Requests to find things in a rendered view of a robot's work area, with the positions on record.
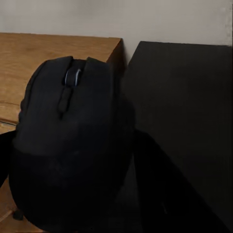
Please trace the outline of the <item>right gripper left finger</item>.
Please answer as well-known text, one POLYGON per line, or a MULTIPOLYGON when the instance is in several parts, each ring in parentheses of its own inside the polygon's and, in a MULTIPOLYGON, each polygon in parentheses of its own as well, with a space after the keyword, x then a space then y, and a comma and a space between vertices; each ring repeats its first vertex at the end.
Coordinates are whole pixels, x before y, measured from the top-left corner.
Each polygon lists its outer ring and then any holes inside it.
POLYGON ((9 175, 9 164, 12 155, 11 143, 15 136, 15 130, 0 134, 0 188, 9 175))

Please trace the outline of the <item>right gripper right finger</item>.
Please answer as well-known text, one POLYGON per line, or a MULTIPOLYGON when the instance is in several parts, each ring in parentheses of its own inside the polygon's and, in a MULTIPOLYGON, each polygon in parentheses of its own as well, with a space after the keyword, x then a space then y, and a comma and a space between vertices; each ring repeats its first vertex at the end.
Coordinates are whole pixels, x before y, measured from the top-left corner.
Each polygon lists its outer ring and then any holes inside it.
POLYGON ((133 154, 143 233, 231 233, 148 133, 133 154))

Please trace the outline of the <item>mouse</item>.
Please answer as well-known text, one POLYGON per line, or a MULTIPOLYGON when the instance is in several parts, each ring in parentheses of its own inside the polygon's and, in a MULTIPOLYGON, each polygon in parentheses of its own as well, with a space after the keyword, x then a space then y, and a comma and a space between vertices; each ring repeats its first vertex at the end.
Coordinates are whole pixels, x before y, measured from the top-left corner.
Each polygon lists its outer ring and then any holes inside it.
POLYGON ((136 125, 117 67, 88 57, 42 63, 11 143, 9 185, 34 226, 72 233, 97 222, 127 177, 136 125))

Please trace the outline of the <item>swivel chair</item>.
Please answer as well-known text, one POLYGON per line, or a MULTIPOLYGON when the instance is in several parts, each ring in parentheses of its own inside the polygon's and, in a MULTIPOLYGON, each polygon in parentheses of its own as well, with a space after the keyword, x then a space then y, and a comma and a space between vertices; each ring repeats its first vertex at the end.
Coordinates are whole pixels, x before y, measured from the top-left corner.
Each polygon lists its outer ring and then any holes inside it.
POLYGON ((15 211, 13 210, 9 210, 7 211, 5 214, 0 215, 0 223, 9 215, 13 215, 13 219, 14 220, 19 220, 22 221, 24 216, 23 214, 20 212, 20 210, 18 208, 16 208, 15 211))

